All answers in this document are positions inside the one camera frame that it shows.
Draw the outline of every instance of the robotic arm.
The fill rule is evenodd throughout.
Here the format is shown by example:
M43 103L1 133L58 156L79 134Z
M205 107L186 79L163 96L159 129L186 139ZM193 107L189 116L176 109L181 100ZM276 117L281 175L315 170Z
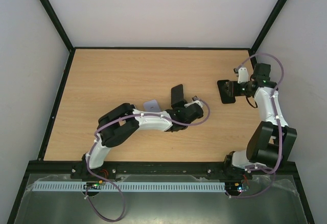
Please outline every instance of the robotic arm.
M172 109L153 113L140 111L134 105L124 103L102 116L99 119L96 145L85 154L85 159L89 158L90 169L101 167L111 148L121 145L138 130L175 132L187 128L187 125L181 124L190 124L203 117L202 102L194 97L192 102L187 103L182 84L171 90L171 107Z
M276 116L279 118L283 133L282 166L290 155L297 133L294 128L288 126L283 117L278 103L278 90L274 91L277 84L270 81L270 65L256 64L250 81L245 67L234 69L234 72L238 76L237 81L220 80L217 83L222 102L224 104L235 103L236 96L245 96L247 99L254 97L262 121L250 139L246 150L231 152L226 156L224 161L226 172L240 173L235 168L243 169L244 172L244 169L251 165L268 167L276 165L279 148Z

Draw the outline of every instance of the white wall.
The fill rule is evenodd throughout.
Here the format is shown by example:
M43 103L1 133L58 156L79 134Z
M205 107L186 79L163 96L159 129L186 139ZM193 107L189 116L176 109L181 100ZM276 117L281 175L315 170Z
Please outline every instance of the white wall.
M285 67L279 100L298 132L290 159L297 164L316 223L327 219L326 5L327 0L288 0L259 49L279 57ZM272 68L277 80L278 66Z
M50 0L74 46L252 46L277 0Z
M68 51L39 0L0 0L0 223L35 160Z

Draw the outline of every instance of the wooden table surface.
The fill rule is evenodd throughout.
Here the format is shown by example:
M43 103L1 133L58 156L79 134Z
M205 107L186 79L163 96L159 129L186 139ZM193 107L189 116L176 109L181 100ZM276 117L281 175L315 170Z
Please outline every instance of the wooden table surface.
M99 117L122 103L144 110L143 103L152 99L168 109L170 90L178 84L187 101L196 95L210 105L209 120L173 133L137 131L106 160L224 160L246 148L260 122L244 97L224 105L217 88L217 80L237 79L233 68L248 56L241 50L76 50L44 160L81 160L93 144ZM251 73L250 61L246 67Z

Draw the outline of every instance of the grey metal floor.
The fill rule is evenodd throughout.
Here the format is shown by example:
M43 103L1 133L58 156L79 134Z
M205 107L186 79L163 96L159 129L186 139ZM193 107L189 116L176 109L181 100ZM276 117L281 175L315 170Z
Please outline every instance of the grey metal floor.
M264 181L250 181L246 194L264 187ZM224 193L126 192L126 215L118 223L307 223L294 189L292 178L283 176L265 194L250 199L228 199ZM93 202L108 218L117 218L121 212L116 192L100 192ZM29 191L15 223L107 222L94 214L81 192Z

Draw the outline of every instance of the white cable tray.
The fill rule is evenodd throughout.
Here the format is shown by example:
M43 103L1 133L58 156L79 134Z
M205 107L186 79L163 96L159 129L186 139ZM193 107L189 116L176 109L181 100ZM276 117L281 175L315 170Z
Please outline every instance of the white cable tray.
M225 183L170 183L170 182L117 182L123 192L225 192ZM32 191L80 192L86 189L86 182L36 182ZM110 183L89 191L117 192Z

